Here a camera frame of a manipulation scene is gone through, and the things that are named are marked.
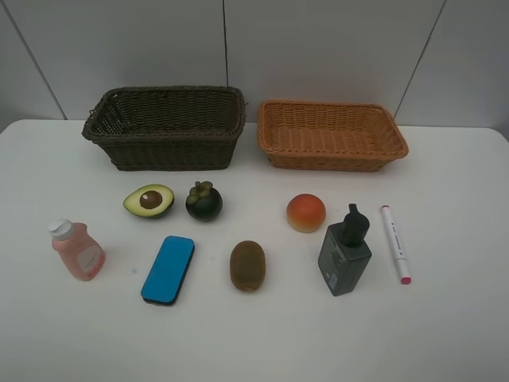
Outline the dark purple mangosteen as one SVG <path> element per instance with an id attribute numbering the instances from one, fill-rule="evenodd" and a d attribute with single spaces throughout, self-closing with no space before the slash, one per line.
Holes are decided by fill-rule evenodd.
<path id="1" fill-rule="evenodd" d="M 201 222 L 215 220 L 223 207 L 219 191 L 210 181 L 196 181 L 185 201 L 188 214 Z"/>

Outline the white marker with pink caps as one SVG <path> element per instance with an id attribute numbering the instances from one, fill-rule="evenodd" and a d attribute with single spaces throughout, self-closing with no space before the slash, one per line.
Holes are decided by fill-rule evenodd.
<path id="1" fill-rule="evenodd" d="M 394 222 L 394 218 L 391 214 L 390 207 L 388 205 L 383 205 L 381 208 L 381 213 L 388 243 L 390 245 L 390 250 L 393 257 L 394 266 L 398 273 L 400 283 L 402 285 L 410 285 L 412 278 L 408 268 L 406 253 L 402 246 L 401 237 Z"/>

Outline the orange peach fruit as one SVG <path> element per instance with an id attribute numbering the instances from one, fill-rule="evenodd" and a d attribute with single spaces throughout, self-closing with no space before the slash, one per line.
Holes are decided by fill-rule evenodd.
<path id="1" fill-rule="evenodd" d="M 315 195 L 303 193 L 295 196 L 287 205 L 286 217 L 289 225 L 298 232 L 317 231 L 326 218 L 323 201 Z"/>

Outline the brown kiwi fruit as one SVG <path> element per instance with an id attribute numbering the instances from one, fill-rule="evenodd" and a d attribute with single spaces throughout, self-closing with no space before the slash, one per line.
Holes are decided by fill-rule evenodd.
<path id="1" fill-rule="evenodd" d="M 242 292 L 255 292 L 266 277 L 266 255 L 262 247 L 251 240 L 235 245 L 230 256 L 230 279 Z"/>

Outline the dark brown wicker basket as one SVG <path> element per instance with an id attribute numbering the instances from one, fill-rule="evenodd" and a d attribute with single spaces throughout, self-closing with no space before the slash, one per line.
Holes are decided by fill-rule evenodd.
<path id="1" fill-rule="evenodd" d="M 124 87 L 106 92 L 82 135 L 121 171 L 229 167 L 246 122 L 238 88 Z"/>

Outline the halved avocado with pit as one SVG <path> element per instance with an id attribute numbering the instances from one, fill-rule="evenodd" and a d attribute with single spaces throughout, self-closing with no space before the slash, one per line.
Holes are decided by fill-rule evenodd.
<path id="1" fill-rule="evenodd" d="M 122 205 L 132 215 L 144 218 L 164 216 L 175 201 L 174 192 L 161 184 L 145 185 L 128 195 Z"/>

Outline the black pump bottle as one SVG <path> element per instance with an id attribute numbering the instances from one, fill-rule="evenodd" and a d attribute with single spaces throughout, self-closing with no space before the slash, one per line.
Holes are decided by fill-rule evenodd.
<path id="1" fill-rule="evenodd" d="M 348 207 L 342 222 L 327 227 L 317 260 L 333 296 L 351 293 L 372 257 L 365 241 L 370 222 L 356 204 Z"/>

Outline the orange wicker basket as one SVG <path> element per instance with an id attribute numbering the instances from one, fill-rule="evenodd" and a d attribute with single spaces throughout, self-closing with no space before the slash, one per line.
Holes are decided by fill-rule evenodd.
<path id="1" fill-rule="evenodd" d="M 273 166 L 289 170 L 376 172 L 409 153 L 392 114 L 373 103 L 265 101 L 257 140 Z"/>

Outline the pink bottle with white cap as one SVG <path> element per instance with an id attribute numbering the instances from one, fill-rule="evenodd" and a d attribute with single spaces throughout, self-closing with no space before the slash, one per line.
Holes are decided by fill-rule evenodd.
<path id="1" fill-rule="evenodd" d="M 89 281 L 102 269 L 106 255 L 89 235 L 87 225 L 67 219 L 55 220 L 48 228 L 52 248 L 68 271 L 78 280 Z"/>

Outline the blue whiteboard eraser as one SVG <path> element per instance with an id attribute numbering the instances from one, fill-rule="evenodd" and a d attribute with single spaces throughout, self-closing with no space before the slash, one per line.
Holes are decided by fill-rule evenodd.
<path id="1" fill-rule="evenodd" d="M 180 236 L 166 237 L 142 286 L 142 299 L 154 305 L 174 305 L 194 251 L 193 240 Z"/>

